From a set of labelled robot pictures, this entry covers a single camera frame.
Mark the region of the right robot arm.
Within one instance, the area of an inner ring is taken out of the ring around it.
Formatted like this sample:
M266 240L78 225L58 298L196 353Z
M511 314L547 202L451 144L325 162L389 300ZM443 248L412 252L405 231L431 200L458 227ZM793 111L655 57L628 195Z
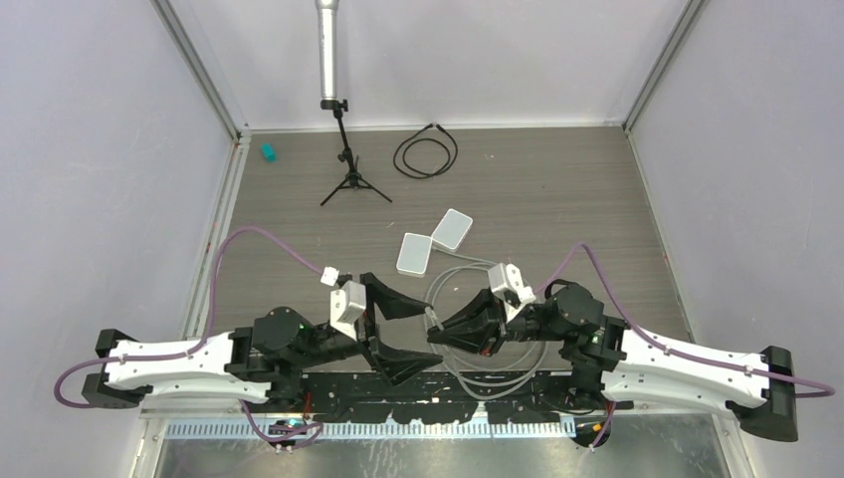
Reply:
M554 403L598 409L612 403L652 401L696 407L735 419L742 431L772 441L798 438L796 392L790 351L769 346L760 353L724 352L670 340L606 314L586 288L555 280L540 302L511 305L490 289L441 321L432 309L427 340L490 357L509 342L559 343L571 366Z

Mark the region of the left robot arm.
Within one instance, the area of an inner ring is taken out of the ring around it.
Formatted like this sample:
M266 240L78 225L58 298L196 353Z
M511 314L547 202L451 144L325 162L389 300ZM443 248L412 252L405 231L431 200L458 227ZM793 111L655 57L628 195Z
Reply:
M292 412L308 393L307 370L354 357L364 358L387 385L400 385L443 359L387 345L376 320L417 316L427 307L365 273L339 277L321 324L277 307L249 327L194 341L142 343L106 329L96 346L103 364L86 376L82 397L105 409L135 408L156 398L220 398Z

